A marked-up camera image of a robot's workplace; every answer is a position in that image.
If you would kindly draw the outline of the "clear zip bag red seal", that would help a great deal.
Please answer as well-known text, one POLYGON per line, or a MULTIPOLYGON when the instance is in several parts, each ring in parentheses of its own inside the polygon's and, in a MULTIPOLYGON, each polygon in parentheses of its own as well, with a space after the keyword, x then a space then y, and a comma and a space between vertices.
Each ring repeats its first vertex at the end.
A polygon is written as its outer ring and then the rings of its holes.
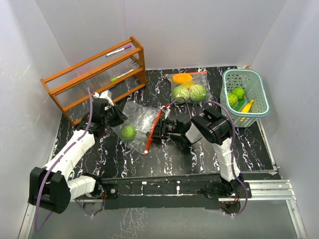
POLYGON ((123 124, 112 128, 115 134, 126 145, 126 147, 143 154, 149 140, 152 126, 159 114, 158 108, 144 107, 133 101, 125 103, 122 113, 127 117, 123 124), (132 141, 125 141, 122 137, 122 129, 131 125, 136 129, 136 136, 132 141))

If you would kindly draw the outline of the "bumpy green fake fruit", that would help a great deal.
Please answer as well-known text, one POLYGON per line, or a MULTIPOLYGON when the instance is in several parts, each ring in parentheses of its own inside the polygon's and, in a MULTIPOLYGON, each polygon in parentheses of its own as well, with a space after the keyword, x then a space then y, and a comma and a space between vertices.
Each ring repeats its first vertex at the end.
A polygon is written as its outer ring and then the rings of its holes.
POLYGON ((236 106, 238 103, 238 97, 235 94, 228 94, 228 103, 230 107, 236 106))

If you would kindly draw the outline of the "dark green fake cucumber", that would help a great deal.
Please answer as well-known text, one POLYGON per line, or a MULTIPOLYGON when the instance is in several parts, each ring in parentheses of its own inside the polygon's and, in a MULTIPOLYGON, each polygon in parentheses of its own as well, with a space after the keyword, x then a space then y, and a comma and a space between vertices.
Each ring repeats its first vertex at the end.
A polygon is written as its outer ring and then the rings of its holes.
POLYGON ((234 108, 235 111, 239 111, 243 105, 245 104, 246 100, 245 99, 242 99, 242 100, 239 100, 238 101, 238 104, 236 105, 236 107, 234 108))

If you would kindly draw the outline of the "yellow fake banana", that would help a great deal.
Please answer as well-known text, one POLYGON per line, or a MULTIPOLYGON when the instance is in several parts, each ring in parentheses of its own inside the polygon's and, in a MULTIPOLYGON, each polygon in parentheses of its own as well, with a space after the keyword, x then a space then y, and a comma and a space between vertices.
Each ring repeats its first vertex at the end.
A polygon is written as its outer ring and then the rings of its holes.
POLYGON ((248 104, 246 104, 244 106, 244 108, 242 109, 242 113, 248 113, 252 107, 252 105, 254 104, 254 100, 251 100, 248 104))

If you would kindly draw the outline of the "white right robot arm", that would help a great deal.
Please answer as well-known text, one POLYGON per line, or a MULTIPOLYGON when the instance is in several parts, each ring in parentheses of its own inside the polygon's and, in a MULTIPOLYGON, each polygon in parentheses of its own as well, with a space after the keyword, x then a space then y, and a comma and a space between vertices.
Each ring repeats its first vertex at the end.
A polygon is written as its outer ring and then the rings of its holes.
POLYGON ((212 144, 220 167, 220 180, 206 183, 198 191, 208 198, 235 197, 249 198, 248 188, 244 185, 243 176, 234 157, 235 125, 230 113, 220 103, 207 101, 203 103, 200 113, 189 117, 180 115, 176 120, 160 116, 155 124, 154 138, 165 138, 173 134, 179 135, 183 146, 191 146, 205 138, 212 144))

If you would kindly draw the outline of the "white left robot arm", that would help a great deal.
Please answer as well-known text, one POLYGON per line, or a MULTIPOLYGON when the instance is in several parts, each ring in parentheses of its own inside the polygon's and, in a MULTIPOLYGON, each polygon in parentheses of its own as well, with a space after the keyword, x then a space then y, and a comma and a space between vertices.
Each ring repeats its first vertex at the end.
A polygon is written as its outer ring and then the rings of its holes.
POLYGON ((60 152, 43 167, 34 167, 29 178, 30 204, 61 214, 70 201, 85 194, 93 199, 103 193, 98 177, 84 174, 69 180, 69 176, 83 155, 103 136, 105 128, 121 125, 127 117, 108 96, 99 96, 90 103, 71 139, 60 152))

